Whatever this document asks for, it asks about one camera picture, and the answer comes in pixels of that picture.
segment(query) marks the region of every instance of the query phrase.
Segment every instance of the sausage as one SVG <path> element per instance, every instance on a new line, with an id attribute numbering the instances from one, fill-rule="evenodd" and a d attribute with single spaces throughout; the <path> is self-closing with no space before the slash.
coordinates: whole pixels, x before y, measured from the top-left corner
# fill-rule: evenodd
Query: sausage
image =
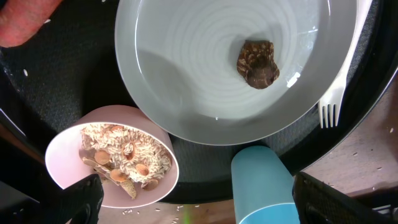
<path id="1" fill-rule="evenodd" d="M 0 11 L 0 46 L 15 47 L 28 41 L 62 0 L 8 0 Z"/>

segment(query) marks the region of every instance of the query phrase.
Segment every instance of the bowl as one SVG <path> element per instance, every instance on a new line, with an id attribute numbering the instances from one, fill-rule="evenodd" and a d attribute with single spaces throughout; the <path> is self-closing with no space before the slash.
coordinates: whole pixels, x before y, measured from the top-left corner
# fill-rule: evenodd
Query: bowl
<path id="1" fill-rule="evenodd" d="M 159 180 L 159 185 L 151 191 L 141 189 L 135 183 L 137 198 L 132 200 L 128 194 L 113 183 L 103 184 L 104 199 L 102 206 L 112 208 L 135 208 L 154 203 L 169 194 L 178 181 L 179 169 L 174 156 L 169 135 L 141 110 L 129 106 L 113 105 L 98 108 L 79 119 L 70 128 L 59 133 L 49 144 L 45 153 L 45 164 L 51 178 L 63 189 L 92 174 L 92 168 L 84 165 L 81 157 L 80 130 L 86 124 L 110 123 L 136 128 L 158 140 L 168 150 L 172 158 L 172 167 Z"/>
<path id="2" fill-rule="evenodd" d="M 336 78 L 357 1 L 120 0 L 115 46 L 137 106 L 168 132 L 211 145 L 269 136 L 312 108 Z M 279 78 L 250 87 L 236 69 L 245 40 L 274 43 Z"/>

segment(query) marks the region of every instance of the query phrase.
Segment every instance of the black tray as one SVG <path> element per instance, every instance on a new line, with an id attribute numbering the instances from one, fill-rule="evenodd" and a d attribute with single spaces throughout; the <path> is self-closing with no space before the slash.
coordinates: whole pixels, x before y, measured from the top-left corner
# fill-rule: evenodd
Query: black tray
<path id="1" fill-rule="evenodd" d="M 0 121 L 41 156 L 59 131 L 91 110 L 135 106 L 114 54 L 117 6 L 117 0 L 65 0 L 30 41 L 0 49 Z M 372 3 L 349 70 L 337 128 L 320 129 L 314 106 L 284 130 L 249 144 L 206 146 L 170 135 L 180 178 L 162 201 L 231 199 L 230 162 L 248 146 L 269 146 L 292 174 L 332 150 L 373 108 L 396 73 L 397 7 L 398 1 Z"/>

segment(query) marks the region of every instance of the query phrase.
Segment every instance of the blue cup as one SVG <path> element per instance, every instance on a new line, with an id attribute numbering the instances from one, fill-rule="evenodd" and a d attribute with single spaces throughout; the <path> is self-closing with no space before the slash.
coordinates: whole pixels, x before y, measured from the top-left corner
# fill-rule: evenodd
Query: blue cup
<path id="1" fill-rule="evenodd" d="M 243 149 L 232 160 L 231 170 L 236 223 L 300 223 L 293 177 L 272 150 Z"/>

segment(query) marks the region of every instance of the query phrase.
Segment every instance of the fork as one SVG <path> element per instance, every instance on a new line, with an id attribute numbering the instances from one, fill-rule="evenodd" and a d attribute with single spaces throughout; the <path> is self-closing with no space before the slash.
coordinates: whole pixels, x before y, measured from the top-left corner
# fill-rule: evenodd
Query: fork
<path id="1" fill-rule="evenodd" d="M 337 74 L 335 81 L 331 84 L 326 93 L 320 98 L 318 102 L 319 122 L 323 128 L 323 120 L 325 120 L 325 127 L 333 127 L 338 124 L 340 116 L 341 102 L 343 101 L 344 91 L 347 86 L 347 74 L 351 61 L 354 56 L 356 45 L 358 44 L 359 36 L 361 35 L 363 25 L 365 24 L 366 16 L 368 15 L 369 8 L 371 7 L 371 0 L 357 0 L 358 11 L 357 20 L 354 30 L 353 41 L 349 47 L 347 57 Z"/>

